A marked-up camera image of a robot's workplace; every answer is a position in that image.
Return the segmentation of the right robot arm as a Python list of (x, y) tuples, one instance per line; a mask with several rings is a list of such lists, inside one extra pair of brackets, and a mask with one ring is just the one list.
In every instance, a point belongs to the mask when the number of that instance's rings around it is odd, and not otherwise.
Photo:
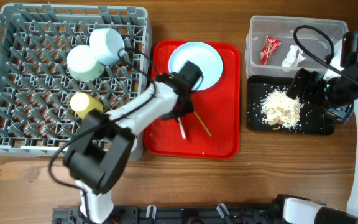
[(322, 74), (302, 68), (296, 73), (287, 90), (287, 96), (290, 98), (298, 96), (325, 110), (347, 105), (353, 107), (357, 125), (354, 180), (345, 211), (329, 208), (301, 197), (278, 195), (279, 210), (275, 217), (287, 223), (358, 223), (358, 30), (344, 34), (340, 58), (341, 69), (338, 70), (330, 64), (333, 54), (321, 60), (300, 43), (296, 35), (302, 29), (304, 26), (299, 26), (294, 31), (293, 39), (297, 46), (307, 56), (337, 73), (337, 76), (325, 80)]

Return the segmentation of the white tissue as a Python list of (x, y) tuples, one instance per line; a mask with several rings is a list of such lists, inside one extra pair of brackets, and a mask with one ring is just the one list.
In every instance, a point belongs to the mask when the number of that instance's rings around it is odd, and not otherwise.
[(291, 45), (286, 58), (282, 62), (282, 66), (297, 67), (300, 62), (306, 60), (306, 56), (304, 56), (303, 53), (304, 51), (302, 51), (299, 46)]

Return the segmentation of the wooden chopstick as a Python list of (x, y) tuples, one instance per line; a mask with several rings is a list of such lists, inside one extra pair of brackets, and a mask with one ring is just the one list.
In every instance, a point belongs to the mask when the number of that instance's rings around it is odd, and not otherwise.
[(199, 116), (199, 114), (196, 112), (196, 110), (194, 110), (194, 115), (196, 116), (197, 120), (200, 122), (200, 124), (202, 125), (202, 127), (204, 128), (204, 130), (207, 132), (209, 137), (212, 137), (211, 131), (208, 129), (207, 125), (205, 125), (204, 121), (201, 119), (201, 117)]

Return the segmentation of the rice and nut scraps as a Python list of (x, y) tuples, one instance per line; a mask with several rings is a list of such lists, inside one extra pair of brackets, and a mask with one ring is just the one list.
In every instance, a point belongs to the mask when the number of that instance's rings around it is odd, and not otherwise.
[(273, 130), (295, 129), (300, 125), (302, 107), (299, 97), (292, 99), (286, 91), (273, 89), (252, 105), (252, 112), (255, 112), (256, 121)]

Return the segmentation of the light blue bowl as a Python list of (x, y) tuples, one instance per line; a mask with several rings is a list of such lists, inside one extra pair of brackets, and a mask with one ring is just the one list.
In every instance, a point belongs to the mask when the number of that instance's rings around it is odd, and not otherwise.
[(119, 50), (125, 47), (118, 31), (112, 28), (99, 28), (92, 31), (89, 46), (95, 57), (104, 65), (113, 65), (119, 61)]

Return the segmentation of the green bowl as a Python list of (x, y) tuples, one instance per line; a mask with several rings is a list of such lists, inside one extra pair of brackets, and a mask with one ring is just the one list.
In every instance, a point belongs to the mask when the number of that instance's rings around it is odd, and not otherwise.
[(98, 61), (89, 45), (77, 45), (67, 56), (67, 67), (70, 75), (78, 81), (87, 82), (104, 73), (104, 65)]

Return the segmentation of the light blue round plate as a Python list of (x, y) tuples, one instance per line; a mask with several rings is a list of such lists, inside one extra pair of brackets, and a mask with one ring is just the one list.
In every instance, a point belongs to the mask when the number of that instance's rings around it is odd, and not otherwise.
[(223, 74), (223, 60), (218, 51), (204, 42), (187, 42), (177, 47), (168, 61), (170, 73), (179, 72), (189, 61), (197, 65), (203, 73), (199, 78), (194, 91), (201, 91), (215, 85)]

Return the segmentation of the white plastic fork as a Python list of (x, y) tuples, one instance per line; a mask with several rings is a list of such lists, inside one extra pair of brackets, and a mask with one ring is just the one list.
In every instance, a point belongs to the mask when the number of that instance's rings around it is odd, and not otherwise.
[(181, 121), (180, 118), (178, 118), (178, 124), (179, 124), (179, 127), (180, 127), (180, 131), (181, 131), (181, 136), (184, 140), (186, 140), (186, 133), (185, 133), (185, 129), (183, 127), (183, 123)]

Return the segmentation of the yellow plastic cup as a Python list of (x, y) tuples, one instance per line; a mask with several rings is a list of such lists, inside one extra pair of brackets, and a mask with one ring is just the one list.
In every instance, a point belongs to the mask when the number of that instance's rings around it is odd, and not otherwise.
[(70, 107), (81, 119), (93, 109), (103, 112), (102, 103), (86, 93), (75, 93), (70, 99)]

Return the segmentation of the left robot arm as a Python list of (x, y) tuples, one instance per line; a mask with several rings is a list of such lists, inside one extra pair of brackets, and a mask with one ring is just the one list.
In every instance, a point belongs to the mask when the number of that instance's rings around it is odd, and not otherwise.
[(81, 213), (88, 223), (102, 223), (114, 204), (111, 190), (120, 179), (136, 137), (155, 120), (177, 123), (193, 112), (191, 94), (201, 69), (187, 61), (179, 72), (157, 75), (136, 99), (107, 113), (92, 109), (85, 114), (63, 163), (82, 192)]

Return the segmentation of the red snack wrapper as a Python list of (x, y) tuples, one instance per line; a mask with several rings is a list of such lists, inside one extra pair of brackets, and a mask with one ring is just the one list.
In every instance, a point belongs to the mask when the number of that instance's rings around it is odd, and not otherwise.
[(272, 54), (281, 46), (282, 41), (272, 37), (266, 36), (264, 45), (260, 52), (260, 64), (265, 65)]

